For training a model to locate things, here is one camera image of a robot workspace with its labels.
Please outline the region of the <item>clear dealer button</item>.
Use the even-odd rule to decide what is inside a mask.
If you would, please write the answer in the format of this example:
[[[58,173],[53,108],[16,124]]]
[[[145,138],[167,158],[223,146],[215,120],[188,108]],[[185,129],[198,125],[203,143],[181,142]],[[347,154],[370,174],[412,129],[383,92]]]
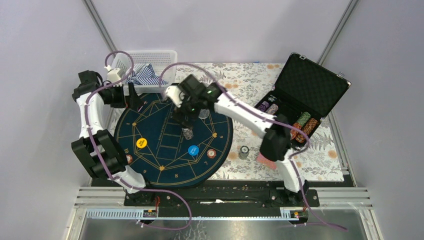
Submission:
[[[199,112],[198,118],[201,120],[206,120],[210,116],[210,110],[209,109],[202,109]]]

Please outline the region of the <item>blue ten chip stack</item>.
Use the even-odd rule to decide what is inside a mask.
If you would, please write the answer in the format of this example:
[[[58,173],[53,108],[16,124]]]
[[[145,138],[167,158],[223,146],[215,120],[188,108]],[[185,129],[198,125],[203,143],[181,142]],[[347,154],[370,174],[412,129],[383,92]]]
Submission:
[[[194,136],[193,130],[190,129],[190,128],[183,128],[182,133],[183,133],[183,136],[186,140],[191,140]]]

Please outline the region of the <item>yellow big blind button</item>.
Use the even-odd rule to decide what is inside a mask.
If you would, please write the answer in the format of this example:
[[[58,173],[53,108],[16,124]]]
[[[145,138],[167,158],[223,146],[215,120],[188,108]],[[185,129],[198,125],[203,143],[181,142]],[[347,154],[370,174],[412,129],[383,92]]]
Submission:
[[[144,137],[141,137],[141,138],[137,139],[137,140],[136,140],[136,142],[135,142],[135,146],[136,146],[138,149],[143,149],[143,148],[145,148],[145,147],[147,146],[147,144],[148,144],[148,141],[147,141],[147,139],[146,139],[146,138],[144,138]]]

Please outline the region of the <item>red white chip stack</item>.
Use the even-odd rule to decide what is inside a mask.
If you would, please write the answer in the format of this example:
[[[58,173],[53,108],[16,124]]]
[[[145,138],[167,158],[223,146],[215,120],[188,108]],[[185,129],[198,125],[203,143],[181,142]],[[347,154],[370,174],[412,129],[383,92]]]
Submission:
[[[210,159],[214,159],[217,156],[217,153],[214,149],[207,150],[207,157]]]

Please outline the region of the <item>blue yellow fifty chip stack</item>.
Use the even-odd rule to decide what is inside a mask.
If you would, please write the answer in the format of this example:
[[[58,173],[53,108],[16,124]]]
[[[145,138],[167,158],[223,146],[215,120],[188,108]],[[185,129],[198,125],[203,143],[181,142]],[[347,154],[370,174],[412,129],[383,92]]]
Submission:
[[[242,160],[247,159],[249,154],[250,154],[250,149],[248,146],[243,145],[239,148],[238,156],[240,159]]]

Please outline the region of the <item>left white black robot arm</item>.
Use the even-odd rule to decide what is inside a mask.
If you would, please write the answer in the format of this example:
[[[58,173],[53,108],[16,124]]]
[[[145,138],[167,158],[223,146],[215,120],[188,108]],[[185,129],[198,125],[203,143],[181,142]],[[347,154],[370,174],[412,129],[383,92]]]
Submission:
[[[134,85],[124,89],[120,68],[107,67],[107,81],[93,70],[80,72],[80,84],[73,90],[72,99],[79,107],[81,128],[71,149],[84,169],[93,179],[115,182],[128,194],[135,194],[144,206],[152,204],[155,192],[146,187],[145,178],[133,170],[128,155],[103,123],[105,105],[112,108],[138,110],[144,104]]]

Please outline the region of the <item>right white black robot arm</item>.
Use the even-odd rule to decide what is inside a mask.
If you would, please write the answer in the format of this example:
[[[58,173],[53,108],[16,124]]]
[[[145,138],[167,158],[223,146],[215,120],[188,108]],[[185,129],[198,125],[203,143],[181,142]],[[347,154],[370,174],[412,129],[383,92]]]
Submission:
[[[172,119],[184,129],[193,129],[194,120],[199,117],[200,112],[209,110],[252,130],[262,140],[259,152],[276,163],[283,177],[287,201],[293,206],[299,206],[307,199],[309,185],[290,160],[295,153],[292,149],[290,125],[284,115],[260,111],[237,100],[218,83],[204,85],[192,74],[182,82],[168,86],[164,96],[174,104]]]

